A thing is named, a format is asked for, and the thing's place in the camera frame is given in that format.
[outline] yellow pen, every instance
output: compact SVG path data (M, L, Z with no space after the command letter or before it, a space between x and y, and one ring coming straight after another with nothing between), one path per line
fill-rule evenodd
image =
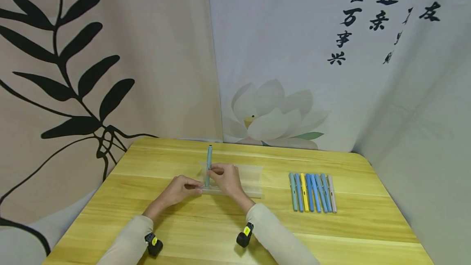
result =
M303 193L303 203L304 203L304 207L307 207L304 209L304 212L308 212L309 204L307 203L306 176L304 176L304 173L300 173L300 177L301 177L301 192Z

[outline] white sleeve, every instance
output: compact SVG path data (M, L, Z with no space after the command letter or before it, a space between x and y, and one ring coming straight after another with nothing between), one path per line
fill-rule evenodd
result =
M251 207L246 218L253 224L252 234L279 265L320 264L304 244L263 204L258 203Z
M97 265L136 265L147 249L144 237L153 228L151 219L143 215L135 216L121 230Z

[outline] wooden table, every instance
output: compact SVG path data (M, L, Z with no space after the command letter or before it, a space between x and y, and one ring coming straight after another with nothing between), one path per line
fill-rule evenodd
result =
M99 188L46 265L96 264L134 216L171 178L198 178L209 143L145 138L134 142ZM239 144L213 145L213 162L263 166L264 203L319 259L328 264L432 264L365 158L354 153ZM292 209L288 172L332 174L338 213ZM252 238L236 244L245 216L227 196L202 195L169 208L155 226L164 243L157 259L140 264L275 264Z

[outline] light blue pen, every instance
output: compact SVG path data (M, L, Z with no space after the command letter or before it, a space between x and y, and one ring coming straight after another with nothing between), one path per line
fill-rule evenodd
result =
M306 173L306 184L307 184L307 197L309 198L309 211L314 212L314 203L312 201L312 184L311 176Z
M208 157L206 159L206 180L204 181L205 187L209 187L208 171L211 169L211 158L213 157L213 146L208 146Z
M327 204L325 202L325 196L324 196L324 191L323 191L323 188L322 188L321 178L319 177L319 174L316 174L315 178L316 178L317 190L319 191L319 194L321 195L321 200L322 200L322 206L323 206L323 209L324 209L324 213L327 213L329 210L328 210Z
M322 185L324 188L325 199L327 200L327 209L329 212L332 212L332 204L330 203L330 192L329 192L329 185L327 184L327 179L325 178L325 174L321 174L322 178Z
M293 196L293 210L298 210L298 199L296 198L296 182L293 172L289 173L289 185L291 186L291 195Z
M314 177L314 174L309 174L309 177L311 178L312 193L314 194L314 199L316 200L317 212L320 213L322 212L322 210L321 210L321 203L319 201L319 193L317 191L316 178Z
M304 212L303 194L301 193L301 178L299 177L299 173L295 173L294 176L296 178L296 190L298 192L299 211Z

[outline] pen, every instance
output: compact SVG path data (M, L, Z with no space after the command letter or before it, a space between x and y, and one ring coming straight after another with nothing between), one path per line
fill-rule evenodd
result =
M303 192L304 212L308 212L309 204L307 203L306 177L304 176L304 173L301 173L300 177L301 177L301 191Z
M321 177L319 177L319 174L316 174L315 178L316 178L317 190L319 190L319 194L321 195L321 200L322 200L322 206L323 206L323 209L324 209L324 213L327 213L328 209L327 209L327 204L325 202L324 191L322 189Z
M314 203L312 201L312 182L311 176L306 174L307 197L309 198L309 211L314 212Z
M320 213L322 211L321 211L321 203L319 201L319 193L317 192L316 178L314 177L314 174L309 174L309 176L311 177L312 193L314 194L314 199L316 200L317 212Z
M329 186L327 185L327 180L325 178L324 173L321 174L321 178L322 178L322 186L323 186L324 194L325 194L325 200L327 201L327 209L329 210L329 212L332 212L332 206L330 204Z
M298 193L298 200L299 200L299 211L304 212L304 206L303 206L303 196L301 195L301 179L299 178L299 174L295 173L294 174L295 179L296 179L296 191Z
M332 200L332 211L337 213L337 203L335 202L335 194L334 194L334 181L332 180L332 175L328 175L327 178L329 179L329 190L330 190L330 197Z
M293 197L293 210L298 210L298 199L296 198L296 183L293 172L289 173L289 185L291 186L291 195Z
M206 159L206 179L204 181L205 187L209 187L209 175L208 171L211 169L211 158L213 156L213 146L208 146L208 157Z

